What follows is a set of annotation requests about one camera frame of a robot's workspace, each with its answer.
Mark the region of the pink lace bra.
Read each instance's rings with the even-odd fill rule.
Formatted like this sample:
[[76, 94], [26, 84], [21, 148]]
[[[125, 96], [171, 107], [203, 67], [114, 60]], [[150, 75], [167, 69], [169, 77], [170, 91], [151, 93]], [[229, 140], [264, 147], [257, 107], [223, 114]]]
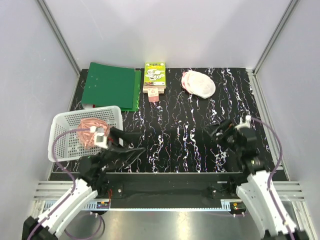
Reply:
[[80, 130], [86, 129], [78, 132], [78, 139], [85, 149], [91, 149], [95, 146], [94, 136], [97, 129], [103, 129], [101, 132], [108, 137], [111, 126], [108, 125], [104, 120], [91, 117], [82, 118], [77, 128]]

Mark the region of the white mesh laundry bag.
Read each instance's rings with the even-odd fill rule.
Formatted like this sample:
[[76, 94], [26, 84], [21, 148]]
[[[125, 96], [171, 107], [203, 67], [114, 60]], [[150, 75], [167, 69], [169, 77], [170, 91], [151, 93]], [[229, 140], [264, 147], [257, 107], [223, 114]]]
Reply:
[[209, 76], [194, 70], [182, 74], [181, 85], [189, 94], [203, 99], [210, 98], [216, 91], [216, 85]]

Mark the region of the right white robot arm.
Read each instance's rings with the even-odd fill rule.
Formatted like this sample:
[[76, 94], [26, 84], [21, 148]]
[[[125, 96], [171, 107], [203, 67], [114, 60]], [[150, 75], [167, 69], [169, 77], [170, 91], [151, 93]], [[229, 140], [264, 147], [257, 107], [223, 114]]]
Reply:
[[227, 185], [228, 195], [240, 198], [254, 220], [263, 240], [307, 240], [308, 234], [299, 230], [285, 209], [269, 171], [259, 159], [256, 132], [251, 128], [251, 116], [240, 124], [230, 119], [204, 128], [210, 138], [223, 150], [235, 153], [242, 176]]

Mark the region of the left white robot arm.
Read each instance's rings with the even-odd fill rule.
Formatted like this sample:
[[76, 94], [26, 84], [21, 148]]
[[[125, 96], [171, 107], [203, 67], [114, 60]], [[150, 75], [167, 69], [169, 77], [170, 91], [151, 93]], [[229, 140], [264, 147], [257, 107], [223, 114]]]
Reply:
[[111, 194], [107, 174], [131, 165], [146, 150], [145, 147], [126, 148], [119, 143], [119, 139], [133, 142], [142, 135], [140, 132], [126, 132], [115, 127], [104, 130], [96, 126], [76, 128], [74, 131], [91, 134], [95, 146], [102, 150], [87, 158], [87, 168], [80, 172], [78, 178], [56, 162], [69, 175], [72, 186], [44, 213], [36, 218], [30, 216], [24, 221], [24, 240], [57, 240], [87, 203]]

